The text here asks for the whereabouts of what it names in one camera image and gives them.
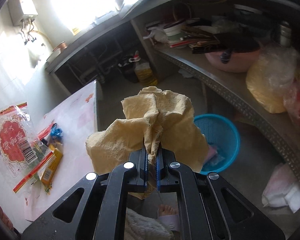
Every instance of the barcode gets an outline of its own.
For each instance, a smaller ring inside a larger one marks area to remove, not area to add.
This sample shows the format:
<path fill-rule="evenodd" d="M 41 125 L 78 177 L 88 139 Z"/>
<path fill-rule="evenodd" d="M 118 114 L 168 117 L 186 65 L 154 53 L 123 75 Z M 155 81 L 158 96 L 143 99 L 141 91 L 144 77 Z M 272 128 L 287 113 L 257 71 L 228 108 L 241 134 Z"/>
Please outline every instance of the barcode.
<path fill-rule="evenodd" d="M 46 172 L 45 172 L 45 174 L 44 174 L 44 176 L 43 176 L 43 179 L 44 179 L 45 181 L 49 181 L 51 174 L 52 174 L 52 170 L 46 169 Z"/>
<path fill-rule="evenodd" d="M 28 141 L 18 143 L 18 147 L 28 164 L 34 162 L 38 158 L 37 155 L 35 155 L 34 151 L 31 149 Z"/>

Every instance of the silver screw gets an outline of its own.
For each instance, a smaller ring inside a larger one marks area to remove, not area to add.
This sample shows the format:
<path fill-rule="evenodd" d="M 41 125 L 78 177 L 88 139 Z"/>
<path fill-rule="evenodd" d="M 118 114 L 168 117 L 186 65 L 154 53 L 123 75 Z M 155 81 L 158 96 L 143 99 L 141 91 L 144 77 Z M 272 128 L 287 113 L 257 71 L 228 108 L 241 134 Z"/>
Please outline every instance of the silver screw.
<path fill-rule="evenodd" d="M 97 178 L 97 174 L 94 173 L 94 172 L 89 172 L 87 175 L 86 175 L 86 179 L 87 180 L 94 180 Z"/>
<path fill-rule="evenodd" d="M 209 178 L 212 180 L 217 180 L 217 179 L 219 179 L 219 174 L 215 173 L 215 172 L 211 172 L 211 173 L 209 173 Z"/>
<path fill-rule="evenodd" d="M 127 162 L 127 163 L 125 163 L 123 166 L 124 166 L 126 169 L 131 169 L 131 168 L 133 168 L 134 163 L 132 163 L 132 162 Z"/>
<path fill-rule="evenodd" d="M 178 162 L 172 162 L 170 163 L 170 167 L 173 168 L 173 169 L 177 169 L 180 167 L 180 163 Z"/>

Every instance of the slipper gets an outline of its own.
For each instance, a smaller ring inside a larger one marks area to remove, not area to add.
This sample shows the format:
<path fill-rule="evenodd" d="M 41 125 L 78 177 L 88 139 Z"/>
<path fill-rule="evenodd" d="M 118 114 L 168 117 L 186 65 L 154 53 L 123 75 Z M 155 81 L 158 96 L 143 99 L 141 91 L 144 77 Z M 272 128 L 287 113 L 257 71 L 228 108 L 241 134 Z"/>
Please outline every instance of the slipper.
<path fill-rule="evenodd" d="M 180 220 L 179 214 L 176 215 L 166 215 L 166 216 L 159 216 L 159 209 L 157 211 L 158 220 L 166 225 L 171 231 L 178 231 L 180 232 Z"/>

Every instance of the blue plastic basket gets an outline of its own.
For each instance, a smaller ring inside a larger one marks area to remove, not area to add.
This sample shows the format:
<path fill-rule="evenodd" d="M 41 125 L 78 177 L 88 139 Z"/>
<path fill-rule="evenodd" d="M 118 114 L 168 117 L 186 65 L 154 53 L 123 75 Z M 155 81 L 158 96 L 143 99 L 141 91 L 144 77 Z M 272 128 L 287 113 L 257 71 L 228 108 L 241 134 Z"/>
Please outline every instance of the blue plastic basket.
<path fill-rule="evenodd" d="M 212 164 L 213 158 L 205 163 L 200 173 L 221 172 L 228 168 L 239 153 L 240 136 L 237 128 L 227 118 L 217 114 L 202 114 L 194 118 L 194 124 L 200 128 L 210 145 L 216 145 L 218 154 L 223 158 L 216 165 Z"/>

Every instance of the plastic bottle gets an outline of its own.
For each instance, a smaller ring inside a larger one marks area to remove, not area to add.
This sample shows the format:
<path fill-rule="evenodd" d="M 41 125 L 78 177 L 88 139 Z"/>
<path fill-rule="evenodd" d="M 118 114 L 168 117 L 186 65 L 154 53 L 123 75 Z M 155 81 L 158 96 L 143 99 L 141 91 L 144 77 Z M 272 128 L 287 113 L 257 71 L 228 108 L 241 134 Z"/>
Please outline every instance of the plastic bottle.
<path fill-rule="evenodd" d="M 141 59 L 139 51 L 136 51 L 135 55 L 129 61 L 134 62 L 134 72 L 136 73 L 140 83 L 146 86 L 156 86 L 158 80 L 153 75 L 149 62 Z"/>

